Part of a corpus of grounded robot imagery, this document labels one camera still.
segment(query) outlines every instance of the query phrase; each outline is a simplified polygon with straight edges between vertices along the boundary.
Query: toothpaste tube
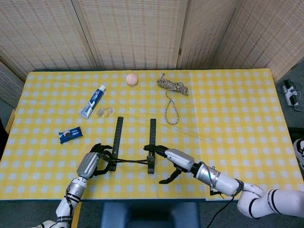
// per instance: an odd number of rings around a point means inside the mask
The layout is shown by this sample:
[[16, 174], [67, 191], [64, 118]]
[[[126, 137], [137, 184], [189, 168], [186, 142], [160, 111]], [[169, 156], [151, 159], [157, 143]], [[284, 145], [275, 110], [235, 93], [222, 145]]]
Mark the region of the toothpaste tube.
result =
[[80, 127], [73, 128], [71, 130], [67, 130], [65, 132], [59, 132], [60, 143], [63, 144], [67, 141], [75, 139], [79, 136], [82, 136], [82, 132]]
[[91, 97], [91, 100], [88, 102], [86, 107], [83, 110], [81, 110], [79, 115], [85, 119], [88, 119], [90, 114], [93, 112], [93, 109], [95, 108], [97, 102], [104, 94], [104, 91], [105, 91], [105, 86], [101, 85], [101, 87], [99, 87], [99, 89], [97, 89], [94, 95]]

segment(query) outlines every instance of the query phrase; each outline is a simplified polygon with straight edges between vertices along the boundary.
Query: table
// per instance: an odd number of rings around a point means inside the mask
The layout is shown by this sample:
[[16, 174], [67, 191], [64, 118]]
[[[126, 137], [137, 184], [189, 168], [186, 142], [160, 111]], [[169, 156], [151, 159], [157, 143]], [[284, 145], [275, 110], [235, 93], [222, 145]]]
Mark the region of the table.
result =
[[[157, 145], [265, 190], [304, 190], [269, 69], [139, 70], [136, 86], [125, 82], [130, 72], [30, 73], [0, 162], [0, 200], [61, 199], [84, 154], [95, 143], [113, 144], [118, 116], [124, 117], [119, 158], [145, 159], [150, 119], [156, 118]], [[165, 121], [168, 99], [156, 84], [163, 72], [189, 88], [189, 96], [169, 92], [180, 113], [175, 126]], [[96, 109], [88, 120], [80, 117], [101, 84], [106, 91]], [[109, 106], [114, 113], [98, 118], [96, 110]], [[84, 136], [60, 144], [58, 132], [77, 126]], [[145, 165], [118, 164], [115, 172], [90, 179], [83, 199], [220, 199], [189, 173], [158, 184], [173, 171], [160, 156], [154, 174]]]

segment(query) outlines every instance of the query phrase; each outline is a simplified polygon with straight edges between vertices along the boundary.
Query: blue chair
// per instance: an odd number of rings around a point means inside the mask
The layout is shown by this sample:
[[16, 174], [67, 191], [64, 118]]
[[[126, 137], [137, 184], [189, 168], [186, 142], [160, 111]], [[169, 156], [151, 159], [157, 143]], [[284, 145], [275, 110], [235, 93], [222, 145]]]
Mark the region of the blue chair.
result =
[[140, 202], [104, 203], [101, 228], [200, 228], [198, 203]]

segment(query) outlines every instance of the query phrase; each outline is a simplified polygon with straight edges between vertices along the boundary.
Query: gray floor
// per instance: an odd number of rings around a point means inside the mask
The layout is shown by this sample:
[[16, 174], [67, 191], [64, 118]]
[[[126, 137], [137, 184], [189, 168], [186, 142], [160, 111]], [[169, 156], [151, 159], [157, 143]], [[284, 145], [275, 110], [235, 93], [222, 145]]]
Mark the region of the gray floor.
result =
[[[289, 72], [284, 79], [291, 79], [300, 83], [304, 87], [304, 61], [295, 69]], [[288, 127], [304, 127], [304, 112], [297, 112], [292, 107], [287, 106], [285, 96], [278, 94], [282, 110]], [[303, 97], [299, 103], [304, 105], [304, 89]], [[0, 118], [6, 126], [12, 108], [0, 100]], [[55, 210], [59, 201], [0, 201], [0, 228], [28, 228], [36, 226], [45, 220], [55, 220]], [[224, 202], [203, 202], [200, 203], [200, 219], [202, 227], [206, 227], [213, 215], [224, 205]], [[79, 228], [97, 228], [99, 227], [101, 202], [84, 202], [80, 212]], [[250, 219], [240, 214], [237, 209], [236, 202], [232, 202], [223, 212], [221, 212], [211, 227], [217, 228], [260, 228], [260, 227], [276, 227], [276, 228], [302, 228], [304, 227], [304, 219], [291, 216], [272, 214], [265, 216], [259, 220]]]

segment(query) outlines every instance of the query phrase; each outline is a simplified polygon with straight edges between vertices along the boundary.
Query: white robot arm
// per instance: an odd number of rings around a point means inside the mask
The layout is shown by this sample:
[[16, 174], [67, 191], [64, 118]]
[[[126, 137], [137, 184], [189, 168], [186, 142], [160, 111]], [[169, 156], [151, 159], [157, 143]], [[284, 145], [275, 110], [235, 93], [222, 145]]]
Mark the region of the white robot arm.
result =
[[66, 194], [56, 209], [57, 221], [45, 221], [33, 228], [68, 228], [70, 226], [74, 210], [86, 190], [87, 180], [92, 178], [93, 175], [105, 174], [109, 170], [110, 163], [104, 170], [97, 170], [97, 165], [101, 154], [111, 156], [110, 152], [104, 150], [111, 148], [111, 146], [97, 144], [91, 149], [91, 152], [84, 156], [77, 169], [78, 177], [68, 185]]
[[262, 216], [279, 213], [304, 218], [304, 192], [293, 190], [269, 190], [264, 191], [254, 185], [243, 183], [240, 180], [220, 173], [215, 167], [207, 166], [204, 162], [195, 163], [194, 158], [176, 149], [168, 149], [164, 146], [153, 146], [155, 152], [169, 161], [176, 167], [176, 171], [160, 183], [166, 184], [174, 180], [182, 171], [191, 172], [199, 181], [227, 196], [235, 196], [239, 192], [237, 208], [249, 218], [260, 218]]

